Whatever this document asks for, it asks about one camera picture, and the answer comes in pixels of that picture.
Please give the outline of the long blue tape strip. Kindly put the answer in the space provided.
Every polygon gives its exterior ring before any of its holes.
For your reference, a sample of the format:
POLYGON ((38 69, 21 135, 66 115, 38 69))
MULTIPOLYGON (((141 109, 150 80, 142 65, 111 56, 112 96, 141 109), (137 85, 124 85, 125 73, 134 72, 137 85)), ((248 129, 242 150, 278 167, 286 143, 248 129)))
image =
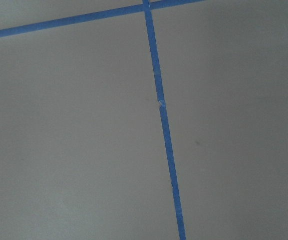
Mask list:
POLYGON ((180 240, 186 239, 184 218, 182 213, 181 199, 180 199, 180 191, 178 186, 178 178, 176 172, 175 158, 173 153, 171 132, 168 122, 168 114, 167 114, 167 106, 166 100, 164 96, 163 90, 163 81, 162 81, 162 73, 159 62, 159 54, 156 42, 156 34, 154 29, 153 15, 152 15, 152 7, 150 1, 143 0, 143 9, 145 15, 146 29, 148 35, 149 49, 152 60, 155 88, 157 101, 159 103, 159 112, 161 118, 161 125, 164 137, 165 151, 168 162, 168 169, 170 175, 170 182, 172 187, 172 195, 175 209, 175 216, 177 222, 177 229, 180 240))

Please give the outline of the crossing blue tape strip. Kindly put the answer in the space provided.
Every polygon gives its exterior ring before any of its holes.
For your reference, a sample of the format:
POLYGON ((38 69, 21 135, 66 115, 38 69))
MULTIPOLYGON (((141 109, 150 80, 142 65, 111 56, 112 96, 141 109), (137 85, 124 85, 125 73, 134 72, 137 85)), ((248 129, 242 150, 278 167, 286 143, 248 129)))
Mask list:
POLYGON ((137 5, 124 6, 120 8, 114 8, 109 10, 103 10, 98 12, 86 13, 81 15, 75 15, 70 17, 64 17, 59 19, 47 20, 32 24, 0 29, 0 38, 30 32, 36 32, 46 29, 58 28, 68 25, 74 25, 79 23, 91 22, 95 20, 141 13, 147 10, 152 11, 157 9, 170 8, 174 6, 186 5, 195 2, 196 2, 195 0, 159 0, 154 2, 145 0, 143 3, 137 5))

